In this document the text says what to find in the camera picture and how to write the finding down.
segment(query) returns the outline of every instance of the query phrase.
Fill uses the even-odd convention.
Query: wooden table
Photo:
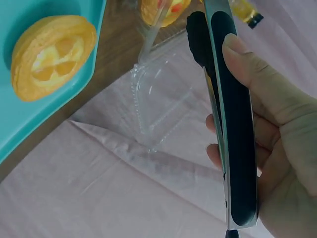
[[[136,1],[107,0],[92,80],[77,97],[40,125],[5,159],[0,165],[0,182],[50,132],[137,62],[144,37],[138,27],[142,27],[142,24]],[[202,9],[202,4],[197,0],[193,0],[191,6],[172,26],[160,30],[156,43],[184,30],[186,17],[195,9]]]

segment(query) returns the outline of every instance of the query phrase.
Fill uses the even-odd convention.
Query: pink tablecloth
[[[253,31],[237,22],[239,35],[317,97],[316,1],[256,3],[264,21]],[[187,42],[173,52],[194,64]],[[0,237],[224,237],[221,173],[205,153],[215,141],[204,126],[208,94],[196,71],[206,114],[193,113],[151,156],[136,140],[130,72],[59,126],[0,184]],[[260,222],[241,236],[271,237]]]

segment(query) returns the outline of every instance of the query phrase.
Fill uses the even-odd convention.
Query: fingernail
[[[245,54],[250,52],[244,42],[239,37],[231,33],[226,35],[223,44],[225,47],[230,48],[238,54]]]

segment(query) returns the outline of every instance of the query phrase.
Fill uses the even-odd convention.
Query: pastry
[[[77,15],[49,16],[30,26],[16,42],[11,84],[25,102],[43,98],[68,82],[97,42],[97,32]]]
[[[158,9],[161,7],[163,0],[139,0],[140,12],[142,19],[148,25],[152,25]],[[165,19],[163,20],[162,27],[172,24],[189,6],[191,0],[173,0]]]

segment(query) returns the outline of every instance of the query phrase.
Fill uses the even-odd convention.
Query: turquoise plastic tray
[[[37,20],[52,15],[86,17],[98,38],[106,0],[1,0],[0,7],[0,164],[49,116],[74,98],[90,81],[97,46],[75,77],[52,95],[33,103],[20,101],[10,83],[11,54],[20,35]]]

